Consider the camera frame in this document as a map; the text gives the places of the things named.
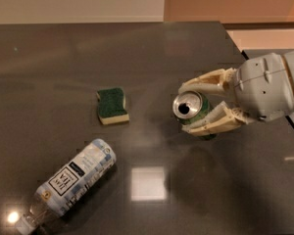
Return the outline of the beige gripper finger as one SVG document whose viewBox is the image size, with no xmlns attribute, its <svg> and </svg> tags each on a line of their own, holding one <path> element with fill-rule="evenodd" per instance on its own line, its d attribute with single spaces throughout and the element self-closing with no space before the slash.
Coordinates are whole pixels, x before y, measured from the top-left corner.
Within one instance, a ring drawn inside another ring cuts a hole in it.
<svg viewBox="0 0 294 235">
<path fill-rule="evenodd" d="M 237 69 L 233 68 L 207 72 L 183 82 L 178 93 L 195 91 L 202 94 L 230 97 L 233 94 L 233 78 L 236 72 Z"/>
<path fill-rule="evenodd" d="M 230 108 L 225 101 L 219 103 L 204 118 L 184 125 L 182 130 L 193 136 L 207 136 L 250 124 L 252 119 L 241 108 Z"/>
</svg>

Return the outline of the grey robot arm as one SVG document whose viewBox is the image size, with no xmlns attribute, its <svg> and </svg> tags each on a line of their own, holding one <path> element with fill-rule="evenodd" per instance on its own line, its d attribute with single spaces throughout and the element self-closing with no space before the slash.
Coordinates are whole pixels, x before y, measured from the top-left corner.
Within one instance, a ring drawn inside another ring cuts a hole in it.
<svg viewBox="0 0 294 235">
<path fill-rule="evenodd" d="M 202 137 L 294 113 L 294 51 L 250 59 L 184 82 L 172 103 L 182 130 Z"/>
</svg>

